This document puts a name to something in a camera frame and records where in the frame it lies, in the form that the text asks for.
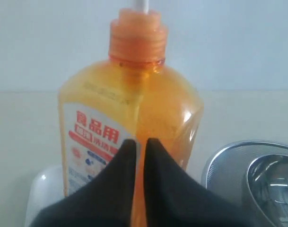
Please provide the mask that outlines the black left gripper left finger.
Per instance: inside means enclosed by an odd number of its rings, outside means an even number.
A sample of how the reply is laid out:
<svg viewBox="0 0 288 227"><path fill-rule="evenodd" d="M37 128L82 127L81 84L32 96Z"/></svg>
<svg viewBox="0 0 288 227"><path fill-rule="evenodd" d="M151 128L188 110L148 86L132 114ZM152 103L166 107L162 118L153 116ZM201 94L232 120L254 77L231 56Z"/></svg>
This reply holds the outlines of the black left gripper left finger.
<svg viewBox="0 0 288 227"><path fill-rule="evenodd" d="M43 209L33 227L128 227L136 172L136 142L125 140L91 182Z"/></svg>

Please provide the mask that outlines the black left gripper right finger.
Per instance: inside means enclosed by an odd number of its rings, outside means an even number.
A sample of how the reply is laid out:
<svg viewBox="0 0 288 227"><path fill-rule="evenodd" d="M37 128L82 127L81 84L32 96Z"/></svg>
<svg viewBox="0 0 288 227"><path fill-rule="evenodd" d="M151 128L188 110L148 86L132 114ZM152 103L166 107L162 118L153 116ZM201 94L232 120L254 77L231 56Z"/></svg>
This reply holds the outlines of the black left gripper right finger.
<svg viewBox="0 0 288 227"><path fill-rule="evenodd" d="M149 227L248 227L237 206L193 180L157 139L148 139L144 197Z"/></svg>

